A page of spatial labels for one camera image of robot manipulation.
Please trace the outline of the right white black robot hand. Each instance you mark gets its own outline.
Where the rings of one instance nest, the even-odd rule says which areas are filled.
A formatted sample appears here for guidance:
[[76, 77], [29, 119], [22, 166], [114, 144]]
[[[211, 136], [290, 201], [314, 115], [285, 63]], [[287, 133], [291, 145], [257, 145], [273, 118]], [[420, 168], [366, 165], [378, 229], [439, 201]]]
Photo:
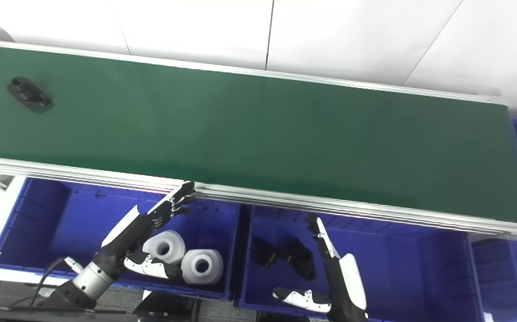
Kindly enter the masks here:
[[308, 212], [307, 226], [322, 258], [328, 297], [315, 297], [311, 289], [299, 292], [281, 287], [274, 288], [271, 295], [286, 304], [324, 313], [330, 322], [366, 322], [366, 293], [356, 258], [350, 253], [339, 255], [316, 213]]

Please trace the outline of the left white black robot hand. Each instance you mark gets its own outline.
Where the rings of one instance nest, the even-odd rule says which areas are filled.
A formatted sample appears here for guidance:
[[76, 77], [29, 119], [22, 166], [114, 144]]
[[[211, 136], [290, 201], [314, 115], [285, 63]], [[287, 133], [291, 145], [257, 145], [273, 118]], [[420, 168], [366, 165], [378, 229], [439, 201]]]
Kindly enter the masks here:
[[160, 279], [178, 279], [182, 271], [177, 265], [165, 263], [150, 253], [142, 251], [144, 243], [179, 214], [190, 212], [184, 205], [194, 203], [195, 184], [182, 183], [169, 192], [146, 213], [138, 214], [122, 231], [102, 246], [88, 267], [97, 279], [112, 284], [125, 269]]

